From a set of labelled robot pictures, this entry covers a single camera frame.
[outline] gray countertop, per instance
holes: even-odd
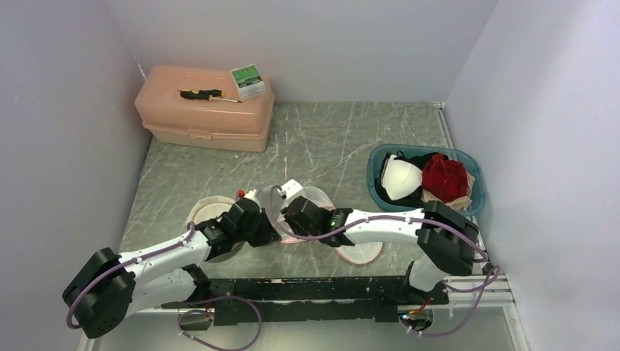
[[[448,331],[459,324],[466,309],[433,310],[434,323],[430,333]],[[177,337],[176,314],[136,314],[95,342],[96,351],[206,351],[197,342]],[[254,337],[255,323],[209,328],[192,332],[219,347],[233,349]],[[397,322],[373,320],[308,320],[305,322],[267,322],[260,337],[248,351],[377,351],[377,350],[514,350],[506,317],[501,308],[478,309],[458,333],[443,338],[419,338],[405,333]]]
[[[366,164],[384,143],[446,147],[430,103],[279,102],[262,153],[151,142],[121,251],[133,251],[184,232],[201,198],[234,198],[238,189],[265,189],[294,178],[317,186],[338,207],[379,211],[368,195]],[[416,246],[385,244],[365,266],[344,261],[316,241],[245,245],[221,263],[203,263],[210,278],[402,275],[422,256]]]

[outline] black cloth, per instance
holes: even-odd
[[[396,152],[397,157],[395,160],[401,160],[408,162],[415,167],[424,169],[424,166],[431,160],[434,155],[437,155],[438,152],[431,152],[430,154],[422,155],[422,156],[413,156],[410,158],[406,158],[402,151]],[[403,197],[402,199],[392,200],[388,196],[388,193],[385,191],[385,188],[381,185],[381,180],[383,179],[383,173],[385,172],[385,165],[388,163],[392,154],[386,154],[383,159],[383,163],[381,164],[381,174],[379,178],[374,179],[374,190],[377,192],[379,198],[390,205],[403,206],[403,207],[412,207],[412,208],[422,208],[424,207],[424,201],[422,201],[422,186],[420,185],[414,192]]]

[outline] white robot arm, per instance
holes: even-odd
[[[293,236],[330,246],[372,241],[418,245],[426,254],[406,273],[412,294],[426,298],[447,275],[467,276],[472,272],[475,253],[470,246],[476,240],[477,228],[440,203],[424,211],[397,214],[351,208],[328,211],[306,199],[303,187],[295,181],[287,182],[282,189],[280,195],[288,199],[282,213]],[[142,309],[209,298],[210,282],[198,265],[229,252],[240,241],[251,246],[278,241],[280,235],[274,227],[279,224],[269,212],[261,207],[253,191],[221,218],[192,225],[172,240],[120,254],[109,248],[99,250],[63,293],[69,306],[67,324],[82,328],[93,339]],[[74,325],[71,316],[80,324]]]

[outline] blue plastic basin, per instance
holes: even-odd
[[[366,180],[368,182],[368,192],[372,200],[383,210],[387,212],[402,212],[410,211],[414,208],[391,205],[381,200],[377,191],[374,189],[374,180],[379,178],[381,174],[381,166],[383,159],[387,153],[396,154],[398,151],[402,151],[405,157],[422,156],[431,152],[440,152],[447,155],[449,159],[454,159],[463,163],[465,169],[469,174],[476,178],[474,186],[472,188],[472,204],[469,205],[467,211],[459,211],[463,216],[474,216],[480,213],[486,202],[486,195],[482,188],[482,177],[480,176],[480,168],[478,163],[468,154],[460,150],[452,148],[434,148],[430,146],[416,146],[416,145],[400,145],[400,144],[384,144],[377,146],[371,153],[368,159],[368,168],[366,170]]]

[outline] marble countertop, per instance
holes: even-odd
[[[268,188],[294,178],[317,186],[338,207],[379,211],[368,195],[366,164],[385,143],[447,147],[430,103],[278,102],[268,146],[252,153],[160,143],[145,160],[121,252],[174,238],[201,198],[234,198],[238,189]],[[220,263],[203,263],[210,278],[402,275],[422,257],[416,246],[385,244],[379,258],[354,266],[316,241],[244,247]]]

